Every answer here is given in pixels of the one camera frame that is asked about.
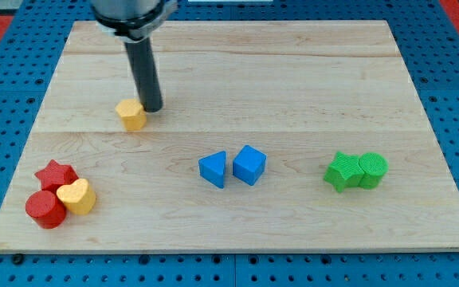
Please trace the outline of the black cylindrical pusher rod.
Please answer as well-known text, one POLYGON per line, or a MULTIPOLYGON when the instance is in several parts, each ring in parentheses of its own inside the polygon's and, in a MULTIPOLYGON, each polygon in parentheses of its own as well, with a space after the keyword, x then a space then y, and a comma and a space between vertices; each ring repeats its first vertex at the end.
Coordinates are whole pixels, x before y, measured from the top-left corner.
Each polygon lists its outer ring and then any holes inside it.
POLYGON ((135 81, 139 101, 145 112, 158 112, 163 107, 163 98, 151 40, 145 38, 137 43, 125 44, 127 58, 135 81))

